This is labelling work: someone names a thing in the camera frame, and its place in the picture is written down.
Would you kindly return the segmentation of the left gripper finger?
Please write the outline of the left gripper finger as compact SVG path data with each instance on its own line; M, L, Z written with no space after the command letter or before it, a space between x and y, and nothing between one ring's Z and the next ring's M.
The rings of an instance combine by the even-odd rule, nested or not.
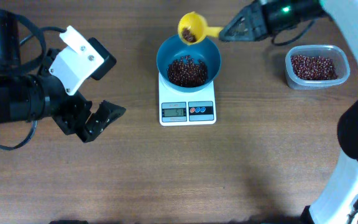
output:
M108 49L101 44L96 38L88 39L91 46L102 56L104 62L91 74L94 80L102 79L112 68L116 65L116 58L108 51Z
M112 122L124 115L126 109L119 105L102 101L95 113L75 132L83 143L94 141Z

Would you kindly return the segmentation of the yellow measuring scoop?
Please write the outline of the yellow measuring scoop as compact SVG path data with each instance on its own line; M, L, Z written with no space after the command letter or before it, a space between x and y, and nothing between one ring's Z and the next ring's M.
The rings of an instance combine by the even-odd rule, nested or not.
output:
M182 29L187 27L196 36L197 41L194 43L186 42L181 36ZM206 37L219 38L219 33L223 27L211 27L207 20L197 12L189 12L185 14L178 23L177 32L180 40L186 45L193 45L202 42Z

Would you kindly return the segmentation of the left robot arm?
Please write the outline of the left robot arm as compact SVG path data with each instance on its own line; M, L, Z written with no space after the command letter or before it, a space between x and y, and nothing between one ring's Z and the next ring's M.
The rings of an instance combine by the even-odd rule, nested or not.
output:
M25 121L31 139L37 123L51 117L66 135L94 141L125 108L102 101L95 113L80 93L88 78L100 80L116 58L95 38L72 26L58 30L64 49L49 49L45 29L0 9L0 124Z

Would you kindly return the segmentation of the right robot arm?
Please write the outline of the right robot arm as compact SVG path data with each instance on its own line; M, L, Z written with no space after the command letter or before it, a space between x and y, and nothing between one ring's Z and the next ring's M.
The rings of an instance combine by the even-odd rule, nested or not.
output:
M324 16L336 23L358 64L358 0L253 1L218 38L225 42L274 39L283 30ZM303 210L302 223L358 221L358 100L340 117L337 138L341 152L336 168L319 198Z

